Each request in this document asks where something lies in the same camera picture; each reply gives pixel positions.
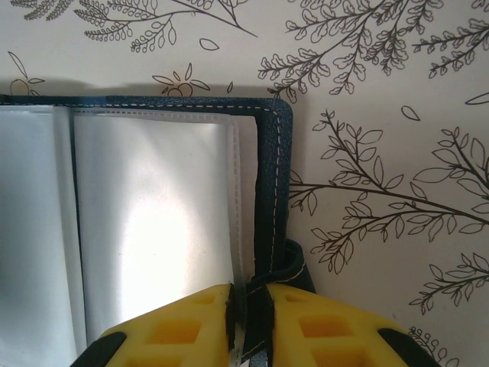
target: square hole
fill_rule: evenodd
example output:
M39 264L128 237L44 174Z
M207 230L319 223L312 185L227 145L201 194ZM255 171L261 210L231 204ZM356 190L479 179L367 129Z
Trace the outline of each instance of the square hole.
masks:
M304 316L299 319L306 338L332 338L353 335L348 321L338 315Z
M191 344L199 335L199 320L163 320L155 327L148 344Z
M131 358L128 367L179 367L182 361L181 356L138 357Z
M374 367L364 348L314 349L318 367Z

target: wallpaper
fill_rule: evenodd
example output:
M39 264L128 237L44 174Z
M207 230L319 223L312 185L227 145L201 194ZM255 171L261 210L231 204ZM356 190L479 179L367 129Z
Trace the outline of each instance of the wallpaper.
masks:
M11 0L0 93L269 96L316 288L489 352L489 0Z

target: yellow plastic object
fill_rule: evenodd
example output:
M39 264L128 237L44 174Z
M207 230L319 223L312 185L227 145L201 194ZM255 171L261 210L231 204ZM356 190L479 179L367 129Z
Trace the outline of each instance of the yellow plastic object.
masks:
M224 367L229 284L216 285L121 323L127 339L106 367Z
M406 367L377 333L398 325L367 311L282 284L275 304L275 367Z

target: dark blue leather cover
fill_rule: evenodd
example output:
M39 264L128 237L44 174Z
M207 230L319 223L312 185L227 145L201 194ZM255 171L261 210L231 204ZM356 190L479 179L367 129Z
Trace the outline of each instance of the dark blue leather cover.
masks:
M251 115L257 123L258 173L254 218L255 277L248 285L248 325L244 358L261 351L260 290L268 282L314 291L302 249L286 241L292 109L281 99L151 96L0 96L0 104L161 109Z

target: stitched edge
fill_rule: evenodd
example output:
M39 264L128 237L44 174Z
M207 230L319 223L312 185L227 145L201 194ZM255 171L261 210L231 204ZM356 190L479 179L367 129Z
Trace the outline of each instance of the stitched edge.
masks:
M304 262L303 262L303 266L300 268L300 270L299 270L299 271L298 271L298 272L297 272L297 273L296 273L294 276L291 276L290 278L287 278L287 279L279 279L278 281L271 281L269 284L271 284L271 283L283 283L283 282L285 282L285 281L291 281L292 279L297 278L297 277L298 277L298 276L299 276L299 275L300 275L300 274L301 274L301 273L304 271L304 268L305 268L305 267L306 267L306 262L304 261ZM252 291L248 292L248 296L249 296L250 294L253 294L253 293L254 293L254 292L256 292L256 291L259 291L261 288L263 288L263 287L264 287L264 285L261 285L260 287L255 288L254 290L252 290Z
M278 190L278 170L280 166L280 118L277 116L277 163L275 164L275 202L274 202L274 236L272 240L272 252L270 255L270 273L274 268L274 249L275 249L275 241L276 241L276 230L277 230L277 190Z
M8 102L0 102L0 106L39 106L38 103L8 103ZM262 109L265 112L271 112L277 117L277 161L275 164L275 182L274 182L274 212L273 212L273 238L272 238L272 249L270 254L270 272L272 272L272 268L274 265L274 253L275 253L275 244L277 241L277 201L278 201L278 174L280 168L280 148L281 148L281 139L280 139L280 117L278 112L272 111L271 109L266 109L260 106L219 106L219 105L184 105L184 104L171 104L171 105L147 105L146 103L101 103L101 104L46 104L42 106L65 106L65 107L149 107L149 108L162 108L162 107L177 107L177 108L186 108L186 109Z

